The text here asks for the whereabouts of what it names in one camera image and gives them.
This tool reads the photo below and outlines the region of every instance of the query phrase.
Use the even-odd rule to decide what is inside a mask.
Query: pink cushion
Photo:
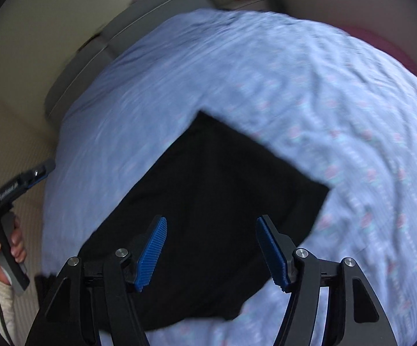
[[[351,36],[361,39],[373,47],[378,48],[379,50],[382,50],[383,52],[394,57],[397,61],[404,65],[407,70],[417,76],[417,64],[395,44],[390,43],[386,39],[371,31],[360,29],[359,27],[341,26],[339,28],[346,31]]]

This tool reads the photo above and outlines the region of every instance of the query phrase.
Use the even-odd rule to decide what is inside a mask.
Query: blue bedsheet
[[[46,183],[43,272],[57,273],[77,254],[200,109],[331,188],[302,246],[323,259],[354,257],[399,345],[412,345],[417,78],[341,30],[283,14],[176,16],[103,71],[61,128]],[[149,340],[272,345],[287,301],[269,281],[233,321],[186,320],[149,332]],[[320,305],[313,345],[324,311]]]

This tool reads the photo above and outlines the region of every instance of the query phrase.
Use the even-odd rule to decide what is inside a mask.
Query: black cloth
[[[298,245],[327,192],[260,144],[200,112],[79,256],[104,258],[161,214],[168,222],[164,248],[150,285],[133,294],[144,330],[189,317],[233,319],[270,278],[256,241],[256,219],[268,214]]]

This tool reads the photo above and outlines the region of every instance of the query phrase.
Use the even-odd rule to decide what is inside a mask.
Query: blue gripper pad
[[[285,292],[290,285],[287,278],[287,263],[271,230],[262,217],[256,221],[256,238],[274,283]]]
[[[152,273],[167,238],[167,220],[161,217],[151,234],[136,265],[135,288],[141,292],[151,282]]]

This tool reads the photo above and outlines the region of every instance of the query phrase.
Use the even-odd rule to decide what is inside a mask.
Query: black handle
[[[21,295],[29,286],[30,279],[24,264],[16,262],[11,253],[10,235],[14,228],[14,215],[7,213],[0,221],[0,267],[9,279],[16,295]]]
[[[396,338],[375,291],[354,259],[341,261],[344,291],[340,319],[343,331],[339,346],[397,346]]]
[[[103,263],[104,291],[112,342],[115,346],[149,346],[125,286],[122,263],[128,257],[111,255]]]
[[[320,293],[319,260],[310,252],[297,255],[294,259],[299,274],[295,289],[292,291],[287,311],[280,327],[274,346],[309,346],[313,335]]]

